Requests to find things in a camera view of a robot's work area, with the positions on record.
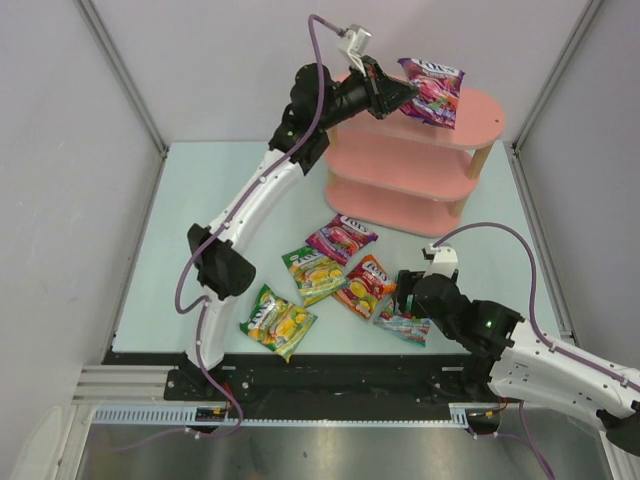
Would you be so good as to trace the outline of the purple berries candy bag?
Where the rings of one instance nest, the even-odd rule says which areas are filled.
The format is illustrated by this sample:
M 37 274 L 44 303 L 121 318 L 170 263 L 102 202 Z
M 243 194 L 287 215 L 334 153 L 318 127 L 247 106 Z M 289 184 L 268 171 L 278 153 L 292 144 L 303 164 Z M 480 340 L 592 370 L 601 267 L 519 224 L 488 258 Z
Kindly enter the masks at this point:
M 337 214 L 328 224 L 313 232 L 305 242 L 346 266 L 358 251 L 377 239 L 378 235 L 358 220 Z
M 416 58 L 399 58 L 397 63 L 408 82 L 418 89 L 400 111 L 420 123 L 453 130 L 465 72 Z

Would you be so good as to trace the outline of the orange fruits candy bag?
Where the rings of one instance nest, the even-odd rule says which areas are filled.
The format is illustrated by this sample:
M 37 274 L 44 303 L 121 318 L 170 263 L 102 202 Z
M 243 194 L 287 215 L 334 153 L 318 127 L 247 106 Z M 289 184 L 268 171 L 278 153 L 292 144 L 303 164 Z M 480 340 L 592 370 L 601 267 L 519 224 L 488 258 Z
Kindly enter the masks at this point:
M 332 297 L 365 320 L 393 293 L 396 283 L 373 255 L 366 255 L 347 275 L 345 285 Z

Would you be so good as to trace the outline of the green spring tea candy bag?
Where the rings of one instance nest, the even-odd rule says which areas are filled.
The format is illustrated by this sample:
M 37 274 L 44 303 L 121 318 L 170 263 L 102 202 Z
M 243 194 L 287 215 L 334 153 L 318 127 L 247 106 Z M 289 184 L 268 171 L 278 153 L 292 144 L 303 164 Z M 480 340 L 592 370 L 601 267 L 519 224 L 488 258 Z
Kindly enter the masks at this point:
M 305 307 L 331 296 L 346 284 L 342 266 L 309 245 L 284 254 L 282 260 Z

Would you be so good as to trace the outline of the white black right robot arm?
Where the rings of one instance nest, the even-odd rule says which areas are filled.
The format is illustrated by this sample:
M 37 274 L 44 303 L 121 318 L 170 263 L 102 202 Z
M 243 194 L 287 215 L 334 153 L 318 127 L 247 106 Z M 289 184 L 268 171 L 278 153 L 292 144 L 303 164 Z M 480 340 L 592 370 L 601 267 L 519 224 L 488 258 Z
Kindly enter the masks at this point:
M 471 360 L 462 373 L 471 396 L 494 394 L 574 417 L 623 451 L 639 453 L 639 372 L 554 337 L 499 303 L 471 300 L 454 278 L 402 270 L 401 313 L 428 319 Z

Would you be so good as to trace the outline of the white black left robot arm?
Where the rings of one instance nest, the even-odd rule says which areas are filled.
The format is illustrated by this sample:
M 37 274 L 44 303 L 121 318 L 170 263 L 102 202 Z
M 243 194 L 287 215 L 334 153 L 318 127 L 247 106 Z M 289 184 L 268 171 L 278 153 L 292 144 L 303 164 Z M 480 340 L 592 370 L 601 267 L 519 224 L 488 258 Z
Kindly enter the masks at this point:
M 194 343 L 188 360 L 210 371 L 224 358 L 227 327 L 237 299 L 256 277 L 256 268 L 244 256 L 255 232 L 281 198 L 301 181 L 330 145 L 329 131 L 367 112 L 383 120 L 417 96 L 416 86 L 383 72 L 376 60 L 362 59 L 341 81 L 321 63 L 301 67 L 290 90 L 290 102 L 268 143 L 257 170 L 235 199 L 209 225 L 194 224 L 187 233 L 191 256 L 181 272 L 189 272 L 203 293 L 184 306 L 174 298 L 178 313 L 198 308 Z

